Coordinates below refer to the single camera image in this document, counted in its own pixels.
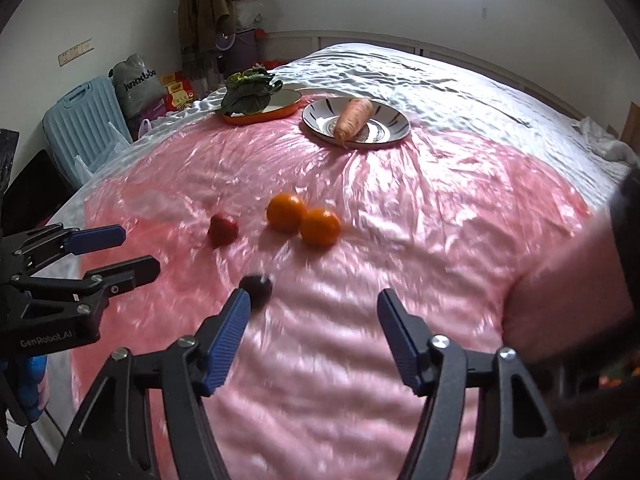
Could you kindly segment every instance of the brown jacket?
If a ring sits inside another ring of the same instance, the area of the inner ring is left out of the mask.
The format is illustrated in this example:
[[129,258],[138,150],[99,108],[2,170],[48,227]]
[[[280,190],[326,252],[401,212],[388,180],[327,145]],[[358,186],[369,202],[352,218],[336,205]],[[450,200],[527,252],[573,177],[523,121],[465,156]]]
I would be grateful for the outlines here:
[[231,0],[180,0],[180,47],[207,52],[216,47],[216,33],[232,34],[236,19]]

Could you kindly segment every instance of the light blue suitcase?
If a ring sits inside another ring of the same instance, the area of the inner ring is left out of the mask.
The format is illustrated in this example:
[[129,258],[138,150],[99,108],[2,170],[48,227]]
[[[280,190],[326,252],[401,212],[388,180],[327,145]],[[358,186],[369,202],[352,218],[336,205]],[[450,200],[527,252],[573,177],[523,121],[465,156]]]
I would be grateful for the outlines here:
[[113,84],[106,76],[77,86],[44,115],[44,132],[56,162],[76,189],[82,184],[74,157],[80,155],[90,166],[113,139],[109,122],[132,142]]

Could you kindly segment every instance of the metal screw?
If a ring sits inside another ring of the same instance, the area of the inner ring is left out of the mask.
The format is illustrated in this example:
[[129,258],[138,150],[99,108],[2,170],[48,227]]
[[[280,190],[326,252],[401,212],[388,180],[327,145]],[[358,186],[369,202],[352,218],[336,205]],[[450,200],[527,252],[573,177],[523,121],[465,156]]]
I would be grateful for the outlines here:
[[196,338],[192,335],[183,335],[178,339],[178,346],[180,348],[190,348],[196,344]]
[[122,361],[123,359],[126,359],[128,355],[129,351],[126,348],[118,348],[111,352],[111,359],[114,361]]
[[449,346],[449,343],[451,343],[451,341],[445,335],[435,335],[431,339],[431,344],[436,348],[446,348],[447,346]]
[[513,361],[517,355],[513,348],[502,348],[499,354],[505,361]]

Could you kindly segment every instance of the red fruit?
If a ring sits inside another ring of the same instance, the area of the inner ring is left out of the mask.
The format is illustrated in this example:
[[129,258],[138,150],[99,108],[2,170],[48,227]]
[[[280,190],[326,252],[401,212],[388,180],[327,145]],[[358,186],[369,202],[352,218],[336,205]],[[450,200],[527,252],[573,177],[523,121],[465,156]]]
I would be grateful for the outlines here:
[[226,214],[215,214],[207,232],[214,249],[232,244],[238,238],[238,223]]

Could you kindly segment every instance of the electrical outlet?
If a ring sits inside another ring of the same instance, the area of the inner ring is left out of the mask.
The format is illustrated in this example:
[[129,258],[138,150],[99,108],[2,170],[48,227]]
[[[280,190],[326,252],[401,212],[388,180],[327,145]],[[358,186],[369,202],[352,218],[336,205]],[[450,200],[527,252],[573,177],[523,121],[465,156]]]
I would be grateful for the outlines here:
[[58,56],[58,62],[60,66],[66,65],[69,61],[71,61],[71,54],[67,50]]
[[82,56],[82,54],[86,54],[94,49],[94,40],[91,38],[90,40],[86,40],[83,43],[79,43],[76,46],[73,46],[66,52],[63,52],[58,56],[58,62],[60,66],[66,65],[68,62],[73,61],[76,57]]

